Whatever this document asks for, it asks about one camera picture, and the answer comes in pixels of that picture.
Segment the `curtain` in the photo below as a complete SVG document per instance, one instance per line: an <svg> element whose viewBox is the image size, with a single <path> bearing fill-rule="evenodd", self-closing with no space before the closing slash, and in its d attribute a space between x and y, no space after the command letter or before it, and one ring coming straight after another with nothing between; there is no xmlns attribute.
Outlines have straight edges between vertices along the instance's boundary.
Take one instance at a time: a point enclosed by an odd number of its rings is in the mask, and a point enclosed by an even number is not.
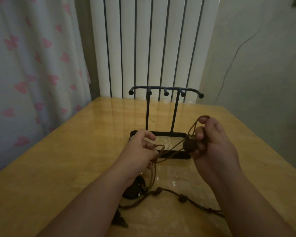
<svg viewBox="0 0 296 237"><path fill-rule="evenodd" d="M0 170L91 102L74 0L0 0Z"/></svg>

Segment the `black jewelry stand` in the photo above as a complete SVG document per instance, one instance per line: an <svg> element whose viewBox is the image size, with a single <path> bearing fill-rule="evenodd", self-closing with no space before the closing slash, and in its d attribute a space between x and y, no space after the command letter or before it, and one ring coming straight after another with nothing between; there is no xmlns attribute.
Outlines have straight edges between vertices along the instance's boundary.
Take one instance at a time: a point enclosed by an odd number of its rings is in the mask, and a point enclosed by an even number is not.
<svg viewBox="0 0 296 237"><path fill-rule="evenodd" d="M134 86L130 88L130 91L128 92L130 95L134 95L134 90L135 89L147 89L147 111L146 111L146 130L148 130L148 120L149 120L149 105L150 105L150 95L152 94L152 89L158 89L158 90L164 90L164 95L168 96L169 92L167 90L177 90L177 95L176 95L176 100L175 100L175 106L174 106L174 113L173 113L173 119L172 119L172 126L171 126L171 131L170 132L164 132L164 131L152 131L152 133L155 136L169 136L169 137L182 137L186 138L187 134L183 132L173 132L174 128L174 122L175 122L175 116L176 116L176 111L178 109L178 103L179 103L179 97L180 94L182 97L185 97L187 91L193 91L198 94L198 97L202 99L204 97L204 94L199 92L198 90L192 89L192 88L179 88L179 87L150 87L150 86ZM137 131L131 131L129 140L133 135L136 134ZM168 151L164 155L162 155L161 158L166 158L176 152L175 150ZM190 159L191 156L188 152L186 151L179 151L177 154L175 154L173 159Z"/></svg>

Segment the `hand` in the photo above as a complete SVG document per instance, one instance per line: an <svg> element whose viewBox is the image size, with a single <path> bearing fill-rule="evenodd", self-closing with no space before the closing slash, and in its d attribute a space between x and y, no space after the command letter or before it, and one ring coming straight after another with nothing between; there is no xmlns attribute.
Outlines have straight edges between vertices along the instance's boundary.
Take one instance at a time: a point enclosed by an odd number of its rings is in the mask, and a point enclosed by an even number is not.
<svg viewBox="0 0 296 237"><path fill-rule="evenodd" d="M213 188L235 171L241 171L238 152L221 123L215 118L202 117L198 121L205 124L205 127L196 128L195 137L198 150L190 155L201 177ZM204 129L209 143L206 153L201 155L199 150L205 150L205 145L201 142L204 137Z"/></svg>
<svg viewBox="0 0 296 237"><path fill-rule="evenodd" d="M158 154L154 145L144 140L144 137L152 141L156 139L150 131L137 131L113 164L113 167L118 168L126 177L126 187L129 187L146 167L151 168L150 160Z"/></svg>

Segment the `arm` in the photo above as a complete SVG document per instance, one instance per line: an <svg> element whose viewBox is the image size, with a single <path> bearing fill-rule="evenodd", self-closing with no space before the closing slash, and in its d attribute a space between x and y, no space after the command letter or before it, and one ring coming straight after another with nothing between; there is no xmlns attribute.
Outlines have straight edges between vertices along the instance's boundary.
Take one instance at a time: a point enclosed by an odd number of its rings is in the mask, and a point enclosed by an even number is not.
<svg viewBox="0 0 296 237"><path fill-rule="evenodd" d="M125 189L155 158L150 132L140 130L116 162L85 188L37 237L105 236Z"/></svg>
<svg viewBox="0 0 296 237"><path fill-rule="evenodd" d="M296 236L292 228L264 199L241 170L238 153L222 125L214 118L195 131L199 150L205 129L209 144L204 155L191 153L196 168L213 190L233 236Z"/></svg>

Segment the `table surface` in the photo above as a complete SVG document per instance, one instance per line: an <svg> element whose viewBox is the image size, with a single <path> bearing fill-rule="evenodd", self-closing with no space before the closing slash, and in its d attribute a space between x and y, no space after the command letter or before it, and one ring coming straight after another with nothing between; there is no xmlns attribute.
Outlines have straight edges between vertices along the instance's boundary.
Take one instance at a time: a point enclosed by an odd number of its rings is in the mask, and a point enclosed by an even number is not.
<svg viewBox="0 0 296 237"><path fill-rule="evenodd" d="M151 102L149 130L170 131L173 110L174 103ZM174 131L186 133L200 115L222 123L246 176L296 230L296 170L223 107L179 104ZM130 131L145 128L145 120L145 101L97 98L0 171L0 236L37 234L114 162ZM150 180L148 170L143 176ZM219 208L191 159L160 163L153 189L158 186ZM121 214L129 228L111 226L108 236L231 235L223 218L165 192Z"/></svg>

